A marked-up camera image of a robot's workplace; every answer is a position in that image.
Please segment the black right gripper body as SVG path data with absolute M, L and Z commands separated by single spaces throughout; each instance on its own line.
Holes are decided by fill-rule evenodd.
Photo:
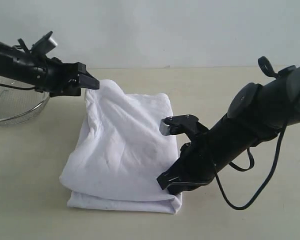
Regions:
M 200 183 L 212 181 L 220 171 L 220 138 L 205 135 L 181 147 L 179 159 L 174 165 L 185 171 L 182 183 Z

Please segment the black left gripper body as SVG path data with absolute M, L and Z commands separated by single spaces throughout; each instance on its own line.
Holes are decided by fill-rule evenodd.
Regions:
M 81 88 L 74 86 L 76 77 L 71 76 L 70 64 L 64 63 L 58 58 L 47 58 L 44 56 L 30 56 L 33 66 L 29 84 L 35 90 L 48 92 L 50 97 L 79 97 Z

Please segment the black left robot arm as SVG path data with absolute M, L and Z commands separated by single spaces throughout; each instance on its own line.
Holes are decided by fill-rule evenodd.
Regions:
M 81 89 L 98 90 L 100 82 L 81 62 L 63 63 L 29 50 L 22 39 L 19 46 L 0 42 L 0 77 L 31 85 L 30 90 L 49 93 L 51 98 L 78 97 Z

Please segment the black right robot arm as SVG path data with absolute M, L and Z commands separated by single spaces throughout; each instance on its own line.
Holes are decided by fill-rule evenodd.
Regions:
M 212 128 L 191 114 L 162 119 L 162 135 L 185 134 L 189 142 L 181 147 L 173 165 L 157 177 L 161 189 L 177 195 L 208 185 L 242 152 L 276 138 L 284 126 L 300 123 L 300 66 L 275 72 L 266 57 L 260 57 L 258 64 L 272 81 L 244 86 Z

